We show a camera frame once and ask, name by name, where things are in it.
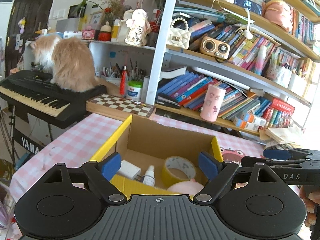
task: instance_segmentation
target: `white power adapter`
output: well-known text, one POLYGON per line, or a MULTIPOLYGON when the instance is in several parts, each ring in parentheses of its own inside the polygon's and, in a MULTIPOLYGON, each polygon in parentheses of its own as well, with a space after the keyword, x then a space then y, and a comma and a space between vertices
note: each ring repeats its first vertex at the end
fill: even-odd
POLYGON ((126 160, 121 161, 121 167, 117 173, 132 180, 141 178, 141 169, 126 160))

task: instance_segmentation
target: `human hand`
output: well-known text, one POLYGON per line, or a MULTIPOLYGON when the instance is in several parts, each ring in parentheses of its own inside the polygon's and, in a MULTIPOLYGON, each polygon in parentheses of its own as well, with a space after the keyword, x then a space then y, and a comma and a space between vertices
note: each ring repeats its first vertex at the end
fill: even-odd
POLYGON ((306 225, 306 227, 310 227, 310 225, 314 226, 316 224, 316 214, 314 214, 315 204, 320 204, 320 189, 306 196, 304 188, 301 187, 299 196, 305 203, 308 212, 304 224, 306 225))

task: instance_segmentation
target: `pink cylindrical container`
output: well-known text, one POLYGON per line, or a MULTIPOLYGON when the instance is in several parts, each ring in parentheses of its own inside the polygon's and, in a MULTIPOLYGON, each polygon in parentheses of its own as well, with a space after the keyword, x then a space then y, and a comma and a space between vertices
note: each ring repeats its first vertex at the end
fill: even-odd
POLYGON ((225 89, 209 85, 204 98, 204 104, 200 116, 209 122, 215 122, 218 118, 219 110, 223 102, 225 89))

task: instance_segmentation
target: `cat's tail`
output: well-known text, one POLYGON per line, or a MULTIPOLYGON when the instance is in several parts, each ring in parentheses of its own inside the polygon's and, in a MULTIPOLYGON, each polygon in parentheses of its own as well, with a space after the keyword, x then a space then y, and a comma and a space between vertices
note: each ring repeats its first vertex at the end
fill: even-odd
POLYGON ((115 84, 112 84, 111 82, 108 82, 100 77, 95 77, 98 85, 104 85, 107 87, 107 94, 120 97, 120 89, 115 84))

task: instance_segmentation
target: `cat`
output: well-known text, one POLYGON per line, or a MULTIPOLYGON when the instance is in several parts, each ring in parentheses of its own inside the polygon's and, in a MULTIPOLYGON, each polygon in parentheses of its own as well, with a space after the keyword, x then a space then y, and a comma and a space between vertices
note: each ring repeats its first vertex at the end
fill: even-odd
POLYGON ((116 85, 96 77, 91 51, 78 38, 42 36, 30 46, 35 62, 52 72, 51 83, 74 92, 85 92, 102 84, 107 87, 109 94, 119 96, 116 85))

